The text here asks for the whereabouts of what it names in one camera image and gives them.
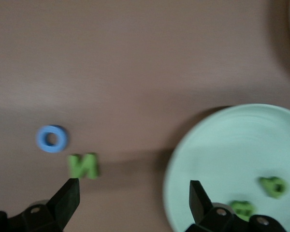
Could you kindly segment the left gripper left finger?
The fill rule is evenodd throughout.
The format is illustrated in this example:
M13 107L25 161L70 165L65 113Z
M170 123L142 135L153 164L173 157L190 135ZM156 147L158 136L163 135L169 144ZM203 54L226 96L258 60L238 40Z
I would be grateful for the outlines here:
M36 203L14 217L0 211L0 232L62 232L80 204L78 178L70 178L46 203Z

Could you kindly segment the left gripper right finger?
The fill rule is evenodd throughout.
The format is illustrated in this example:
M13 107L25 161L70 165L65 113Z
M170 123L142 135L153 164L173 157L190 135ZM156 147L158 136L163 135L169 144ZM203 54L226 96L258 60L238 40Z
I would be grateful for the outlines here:
M189 207L194 219L188 232L284 232L274 218L252 215L248 221L239 218L224 206L213 206L200 181L189 184Z

